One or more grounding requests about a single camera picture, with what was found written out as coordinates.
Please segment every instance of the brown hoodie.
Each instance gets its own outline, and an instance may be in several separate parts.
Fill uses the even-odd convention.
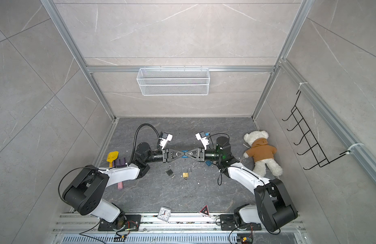
[[[268,141],[265,138],[255,140],[251,145],[251,149],[246,151],[249,157],[253,157],[254,162],[263,159],[274,159],[273,154],[276,152],[277,149],[274,146],[268,145]]]

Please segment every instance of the cable tie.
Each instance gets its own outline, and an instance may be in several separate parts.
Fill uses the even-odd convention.
[[[350,151],[351,151],[352,147],[354,147],[354,146],[356,146],[356,145],[363,145],[363,146],[365,146],[364,143],[355,143],[355,144],[352,144],[352,145],[346,150],[345,154],[350,154]]]
[[[300,86],[302,85],[302,84],[307,84],[308,82],[300,82],[299,83],[299,88],[298,88],[298,90],[300,90]]]

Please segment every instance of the pink eraser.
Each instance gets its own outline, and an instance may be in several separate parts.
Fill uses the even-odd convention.
[[[123,189],[123,182],[117,183],[117,189],[119,190]]]

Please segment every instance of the teddy bear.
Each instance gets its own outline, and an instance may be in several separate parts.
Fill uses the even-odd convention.
[[[253,172],[264,177],[266,174],[265,164],[274,176],[283,174],[283,168],[274,160],[273,154],[277,152],[274,146],[268,145],[269,135],[266,131],[253,131],[245,134],[243,139],[251,146],[251,149],[244,152],[243,157],[254,159]]]

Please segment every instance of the wire rack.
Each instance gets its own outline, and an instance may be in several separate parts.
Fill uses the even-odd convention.
[[[294,143],[296,146],[299,145],[299,144],[302,142],[303,138],[306,139],[306,142],[307,142],[307,144],[308,144],[309,149],[307,149],[307,151],[305,151],[305,152],[302,153],[302,154],[299,154],[299,153],[297,153],[297,154],[298,154],[298,155],[303,155],[303,154],[306,154],[308,151],[311,151],[312,154],[314,155],[314,158],[315,158],[315,160],[316,160],[316,164],[314,164],[314,165],[313,165],[312,167],[310,167],[310,168],[304,168],[304,167],[303,167],[303,169],[304,169],[304,170],[309,170],[309,169],[314,168],[315,166],[323,167],[323,166],[325,166],[325,165],[327,165],[327,164],[329,164],[329,163],[332,163],[333,161],[335,161],[335,160],[337,160],[337,159],[339,159],[339,158],[341,158],[341,157],[343,157],[343,156],[345,156],[345,155],[348,155],[348,153],[349,153],[350,151],[349,151],[349,150],[346,150],[345,152],[340,153],[340,156],[338,156],[337,158],[335,158],[335,159],[333,159],[333,160],[331,160],[331,161],[327,158],[327,156],[326,156],[325,152],[323,151],[322,147],[319,145],[319,142],[317,141],[317,139],[316,139],[314,133],[312,133],[312,130],[311,130],[310,127],[308,126],[307,121],[304,119],[302,113],[299,111],[298,107],[296,106],[296,104],[297,104],[297,102],[298,102],[298,100],[299,100],[299,97],[300,97],[300,90],[298,90],[298,92],[296,93],[296,95],[298,95],[298,98],[296,99],[295,105],[294,105],[294,106],[292,107],[292,109],[291,109],[291,115],[289,115],[289,117],[288,117],[286,120],[283,120],[283,119],[282,119],[282,120],[283,120],[283,121],[287,121],[287,120],[289,120],[289,118],[291,118],[291,116],[292,116],[292,117],[296,120],[297,124],[296,124],[291,130],[289,130],[289,129],[287,129],[287,130],[288,130],[288,131],[293,131],[293,130],[298,126],[299,129],[302,131],[302,133],[303,133],[302,138],[300,139],[300,141],[298,142],[298,144]],[[297,112],[297,113],[300,115],[300,117],[301,117],[300,120],[297,120],[297,119],[296,119],[295,112]],[[303,130],[302,127],[300,126],[300,123],[301,123],[302,121],[307,125],[308,130],[307,130],[306,132],[304,132],[304,130]],[[312,135],[312,137],[313,137],[313,139],[315,140],[315,142],[310,143],[310,142],[308,141],[306,135],[309,134],[309,133]],[[323,155],[324,155],[324,159],[321,160],[321,161],[318,161],[317,156],[315,155],[315,153],[314,153],[314,151],[313,151],[313,148],[316,147],[316,146],[319,147],[319,150],[320,150],[320,151],[323,153]]]
[[[208,95],[208,68],[142,68],[137,81],[144,96]]]

